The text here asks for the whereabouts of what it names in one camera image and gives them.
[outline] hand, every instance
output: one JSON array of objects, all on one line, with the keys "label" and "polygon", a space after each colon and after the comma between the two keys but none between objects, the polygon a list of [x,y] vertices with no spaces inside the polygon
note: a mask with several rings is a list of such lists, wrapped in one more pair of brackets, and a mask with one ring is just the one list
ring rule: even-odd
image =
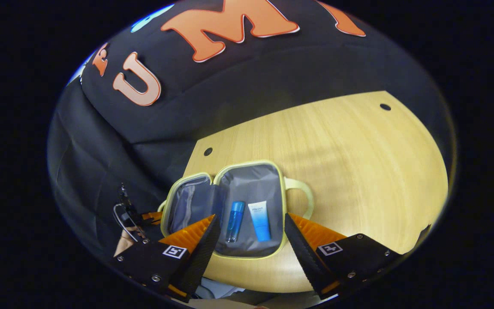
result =
[{"label": "hand", "polygon": [[[137,227],[126,227],[127,231],[139,231]],[[123,251],[127,250],[129,247],[131,247],[133,244],[135,244],[135,241],[131,238],[129,233],[127,233],[125,230],[121,230],[121,237],[117,243],[117,248],[115,249],[115,254],[114,258],[122,253]]]}]

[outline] black background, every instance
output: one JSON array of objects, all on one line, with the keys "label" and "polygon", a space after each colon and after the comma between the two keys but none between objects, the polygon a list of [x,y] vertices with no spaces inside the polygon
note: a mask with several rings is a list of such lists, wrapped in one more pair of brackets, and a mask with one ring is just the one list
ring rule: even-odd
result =
[{"label": "black background", "polygon": [[[455,194],[437,229],[337,307],[494,307],[494,2],[327,2],[420,61],[451,104],[461,143]],[[167,3],[0,3],[0,307],[167,307],[80,245],[57,211],[45,158],[53,108],[77,67]]]}]

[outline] letter m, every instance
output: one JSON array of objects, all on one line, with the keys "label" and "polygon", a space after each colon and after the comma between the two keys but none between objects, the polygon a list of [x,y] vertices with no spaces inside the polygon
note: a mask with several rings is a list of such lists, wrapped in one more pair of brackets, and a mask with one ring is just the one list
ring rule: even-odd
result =
[{"label": "letter m", "polygon": [[253,24],[251,35],[255,37],[300,30],[268,0],[224,0],[222,12],[187,10],[163,24],[161,30],[173,29],[179,33],[194,49],[194,61],[203,62],[222,53],[226,47],[224,42],[214,42],[205,33],[242,43],[245,39],[245,16]]}]

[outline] toiletry bag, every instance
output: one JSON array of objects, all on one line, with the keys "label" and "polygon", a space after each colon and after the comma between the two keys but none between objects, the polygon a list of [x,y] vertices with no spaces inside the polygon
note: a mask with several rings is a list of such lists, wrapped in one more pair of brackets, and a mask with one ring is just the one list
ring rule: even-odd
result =
[{"label": "toiletry bag", "polygon": [[[170,235],[212,214],[218,215],[221,235],[214,254],[224,258],[267,258],[284,245],[284,220],[287,213],[286,190],[298,188],[306,194],[308,205],[303,217],[310,219],[314,201],[304,182],[289,179],[271,161],[254,161],[223,168],[214,180],[207,173],[181,178],[157,211],[163,211],[161,232]],[[232,203],[245,203],[236,242],[227,242],[227,225]],[[266,201],[269,241],[258,241],[249,204]]]}]

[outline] black fabric backdrop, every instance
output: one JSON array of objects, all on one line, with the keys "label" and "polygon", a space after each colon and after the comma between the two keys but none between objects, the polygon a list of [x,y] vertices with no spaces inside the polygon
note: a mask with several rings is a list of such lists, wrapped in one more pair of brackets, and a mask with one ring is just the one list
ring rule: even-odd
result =
[{"label": "black fabric backdrop", "polygon": [[[343,307],[494,307],[494,4],[327,1],[388,35],[452,106],[460,174],[438,228]],[[167,2],[0,3],[0,306],[166,307],[119,279],[59,213],[48,125],[100,43]]]},{"label": "black fabric backdrop", "polygon": [[[120,182],[139,211],[154,211],[182,177],[198,139],[325,98],[386,90],[430,131],[453,178],[455,142],[445,104],[412,57],[355,17],[366,37],[338,31],[313,0],[272,4],[300,31],[258,39],[248,35],[252,26],[246,23],[243,43],[228,43],[221,55],[196,63],[183,37],[160,28],[185,10],[220,10],[222,0],[180,2],[134,33],[126,26],[100,40],[106,42],[104,75],[91,65],[91,55],[81,78],[63,90],[49,130],[49,176],[67,223],[98,258],[110,259],[119,239],[111,206]],[[113,89],[132,51],[162,84],[152,106],[132,104]],[[124,74],[145,90],[135,74]]]}]

